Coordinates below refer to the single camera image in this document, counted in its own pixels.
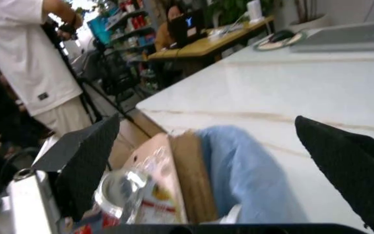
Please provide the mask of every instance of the black object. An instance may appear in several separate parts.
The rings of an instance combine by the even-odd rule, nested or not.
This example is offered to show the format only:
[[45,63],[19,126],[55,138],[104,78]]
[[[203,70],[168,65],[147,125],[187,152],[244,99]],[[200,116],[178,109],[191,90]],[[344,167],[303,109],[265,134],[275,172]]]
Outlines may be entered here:
[[318,168],[374,231],[374,139],[301,116],[295,126]]
[[282,41],[282,40],[285,40],[285,39],[288,39],[288,38],[292,38],[293,36],[295,36],[295,33],[291,32],[289,30],[281,30],[281,31],[278,31],[278,32],[274,33],[269,38],[269,42],[270,43],[275,43],[275,42]]
[[168,23],[168,31],[177,42],[178,48],[203,38],[205,29],[203,10],[188,12]]
[[97,234],[364,234],[337,224],[120,225]]
[[93,193],[105,171],[119,132],[119,115],[65,134],[32,168],[48,174],[63,217],[79,221],[93,206]]

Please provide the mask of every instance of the woman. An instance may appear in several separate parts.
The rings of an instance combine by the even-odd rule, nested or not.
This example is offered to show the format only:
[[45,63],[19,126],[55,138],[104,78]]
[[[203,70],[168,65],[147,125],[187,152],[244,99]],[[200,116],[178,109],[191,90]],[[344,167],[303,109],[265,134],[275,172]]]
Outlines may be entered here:
[[175,40],[168,31],[168,23],[181,16],[183,13],[182,7],[178,3],[171,1],[166,9],[167,22],[161,24],[157,32],[157,37],[155,38],[156,51],[160,51],[163,48],[169,48],[173,43],[175,43]]

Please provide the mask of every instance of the blue cloth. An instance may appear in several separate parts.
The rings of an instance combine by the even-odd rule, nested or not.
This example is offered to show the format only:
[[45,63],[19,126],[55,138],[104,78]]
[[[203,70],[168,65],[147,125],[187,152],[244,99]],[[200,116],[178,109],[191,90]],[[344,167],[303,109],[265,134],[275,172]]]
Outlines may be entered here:
[[199,130],[203,157],[219,212],[242,204],[238,223],[296,223],[307,218],[272,156],[233,126]]

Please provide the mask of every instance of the white countertop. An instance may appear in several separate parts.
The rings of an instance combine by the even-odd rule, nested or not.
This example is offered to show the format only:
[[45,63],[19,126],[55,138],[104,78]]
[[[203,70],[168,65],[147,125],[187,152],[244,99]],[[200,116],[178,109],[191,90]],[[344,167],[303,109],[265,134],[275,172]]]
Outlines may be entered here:
[[374,52],[292,54],[289,48],[247,47],[137,108],[173,134],[226,124],[247,130],[284,168],[310,221],[365,231],[309,158],[294,119],[303,115],[374,137]]

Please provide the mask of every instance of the computer mouse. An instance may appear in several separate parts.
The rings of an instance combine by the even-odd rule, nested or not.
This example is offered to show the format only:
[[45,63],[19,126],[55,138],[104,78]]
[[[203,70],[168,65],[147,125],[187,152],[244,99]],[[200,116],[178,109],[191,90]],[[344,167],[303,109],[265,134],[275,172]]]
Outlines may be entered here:
[[293,36],[295,36],[295,33],[291,32],[290,30],[281,30],[279,32],[274,33],[269,38],[269,42],[275,43],[275,42],[282,41],[288,38],[292,38]]

